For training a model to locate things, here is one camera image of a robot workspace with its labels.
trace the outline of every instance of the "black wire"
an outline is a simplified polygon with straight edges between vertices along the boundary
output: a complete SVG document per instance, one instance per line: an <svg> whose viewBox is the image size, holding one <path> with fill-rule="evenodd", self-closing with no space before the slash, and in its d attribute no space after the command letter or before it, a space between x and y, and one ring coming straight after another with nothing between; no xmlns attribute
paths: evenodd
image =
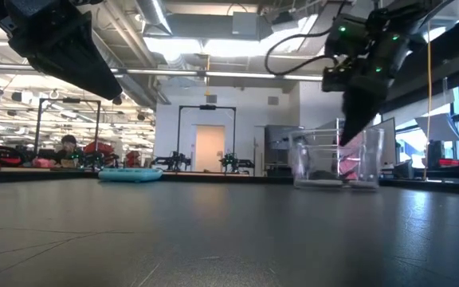
<svg viewBox="0 0 459 287"><path fill-rule="evenodd" d="M248 12L248 11L247 11L247 8L245 8L242 4L240 4L240 3L231 3L231 5L229 5L229 7L228 7L228 10L226 11L226 15L229 15L229 14L230 14L231 7L233 7L234 5L239 5L240 7L242 7L242 9L243 9L245 12Z"/></svg>
<svg viewBox="0 0 459 287"><path fill-rule="evenodd" d="M335 18L337 18L340 14L341 14L341 11L343 10L343 7L344 5L347 3L348 0L343 0L341 2L341 5L339 5L339 9L338 9L338 13L336 14ZM327 30L325 30L324 32L320 32L320 33L308 33L308 34L295 34L295 35L292 35L290 37L286 37L285 39L277 42L275 45L273 45L269 51L267 52L267 54L265 55L265 69L267 70L267 72L271 73L272 75L274 76L284 76L284 75L288 75L289 73L291 72L295 72L297 71L298 69L304 67L305 65L307 64L310 64L314 61L318 61L320 59L332 59L332 61L334 62L334 66L338 65L339 62L338 60L335 58L335 57L331 57L331 56L325 56L325 55L322 55L322 56L317 56L317 57L314 57L314 58L311 58L303 63L300 63L299 65L296 65L295 67L291 68L291 69L288 69L286 71L283 71L283 72L275 72L275 71L272 71L269 67L269 58L270 58L270 55L272 54L272 52L281 44L283 44L284 42L286 41L289 41L289 40L292 40L292 39L295 39L295 38L298 38L298 37L302 37L302 38L310 38L310 37L322 37L322 36L325 36L327 35L328 33L330 33L332 30L332 26L330 28L328 28Z"/></svg>

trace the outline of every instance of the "black metal frame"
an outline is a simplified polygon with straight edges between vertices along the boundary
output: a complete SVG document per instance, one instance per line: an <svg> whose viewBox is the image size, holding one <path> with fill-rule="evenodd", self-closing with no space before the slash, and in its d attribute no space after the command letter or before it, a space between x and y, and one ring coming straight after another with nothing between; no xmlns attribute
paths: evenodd
<svg viewBox="0 0 459 287"><path fill-rule="evenodd" d="M176 152L180 152L180 128L181 128L181 123L182 123L182 110L184 108L199 108L199 109L202 109L202 108L205 108L207 106L205 105L199 105L199 106L195 106L195 105L181 105L178 107L178 131L177 131L177 137L176 137ZM232 152L234 153L235 152L235 132L237 130L237 108L235 107L218 107L218 106L213 106L212 108L214 108L213 110L217 110L217 109L230 109L230 110L233 110L233 150Z"/></svg>
<svg viewBox="0 0 459 287"><path fill-rule="evenodd" d="M100 109L101 109L101 102L99 100L81 100L81 99L73 99L73 98L64 98L64 99L40 99L40 103L38 104L38 118L37 118L37 129L35 132L35 147L33 153L38 155L38 141L40 140L40 122L41 122L41 114L44 112L42 109L42 104L45 101L48 102L62 102L67 104L79 104L80 102L85 103L95 103L97 106L96 109L96 126L95 126L95 151L98 151L98 141L99 141L99 121L100 121Z"/></svg>

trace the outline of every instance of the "gray tabletop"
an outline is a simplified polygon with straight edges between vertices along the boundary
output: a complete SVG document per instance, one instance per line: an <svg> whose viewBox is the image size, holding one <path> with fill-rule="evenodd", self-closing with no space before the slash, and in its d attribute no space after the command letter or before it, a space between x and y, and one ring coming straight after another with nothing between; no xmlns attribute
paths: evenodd
<svg viewBox="0 0 459 287"><path fill-rule="evenodd" d="M0 184L0 286L459 286L459 195Z"/></svg>

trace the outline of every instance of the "cable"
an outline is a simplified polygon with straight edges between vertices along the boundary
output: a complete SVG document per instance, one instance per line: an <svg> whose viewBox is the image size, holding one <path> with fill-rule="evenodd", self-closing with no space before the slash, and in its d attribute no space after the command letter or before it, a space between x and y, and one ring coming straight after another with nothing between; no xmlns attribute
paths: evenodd
<svg viewBox="0 0 459 287"><path fill-rule="evenodd" d="M340 14L341 14L341 11L343 10L343 7L344 5L347 3L348 0L343 0L341 2L341 5L339 5L339 9L338 9L338 12L336 14L336 16L334 17L337 18ZM292 72L295 72L297 71L298 69L304 67L305 65L307 64L310 64L314 61L318 61L320 59L326 59L326 58L329 58L329 59L332 59L332 61L334 62L334 66L337 66L339 64L338 60L335 58L335 57L330 57L330 56L325 56L325 55L322 55L322 56L317 56L317 57L314 57L312 59L309 59L305 62L302 62L298 65L296 65L295 67L291 68L291 69L288 69L286 71L282 71L282 72L276 72L276 71L272 71L269 67L269 58L270 58L270 55L272 54L272 52L281 44L285 43L286 41L289 41L289 40L292 40L292 39L295 39L295 38L299 38L299 37L302 37L302 38L310 38L310 37L322 37L324 35L327 35L328 33L330 33L332 30L332 26L329 27L327 30L325 30L324 32L320 32L320 33L308 33L308 34L295 34L295 35L292 35L290 37L286 37L284 38L283 40L277 42L275 45L273 45L269 51L267 51L266 55L265 55L265 69L267 70L267 72L271 73L272 75L274 76L284 76L284 75L288 75L289 73L292 73Z"/></svg>
<svg viewBox="0 0 459 287"><path fill-rule="evenodd" d="M242 4L240 3L231 3L231 5L229 5L228 7L228 11L226 11L226 16L228 16L230 14L230 11L231 11L231 7L235 6L235 5L239 5L240 7L242 7L242 9L248 13L249 11L247 10L247 8L245 8Z"/></svg>
<svg viewBox="0 0 459 287"><path fill-rule="evenodd" d="M428 31L431 30L431 21L428 21ZM428 33L428 128L427 128L427 135L426 135L426 165L424 166L424 175L422 176L423 180L426 180L426 174L428 172L428 155L430 153L430 117L431 117L431 96L433 93L432 89L432 77L431 77L431 39L430 33Z"/></svg>

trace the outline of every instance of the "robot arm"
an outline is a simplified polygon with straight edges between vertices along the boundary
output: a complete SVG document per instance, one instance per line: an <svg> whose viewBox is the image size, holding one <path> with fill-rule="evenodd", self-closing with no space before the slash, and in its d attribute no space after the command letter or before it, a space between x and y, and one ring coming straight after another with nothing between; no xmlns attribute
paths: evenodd
<svg viewBox="0 0 459 287"><path fill-rule="evenodd" d="M340 14L325 43L325 56L345 60L324 70L322 90L343 92L341 145L379 112L389 87L414 43L414 35L452 0L395 0L369 17Z"/></svg>
<svg viewBox="0 0 459 287"><path fill-rule="evenodd" d="M8 44L39 72L112 100L122 88L92 40L92 15L79 5L103 0L0 0Z"/></svg>

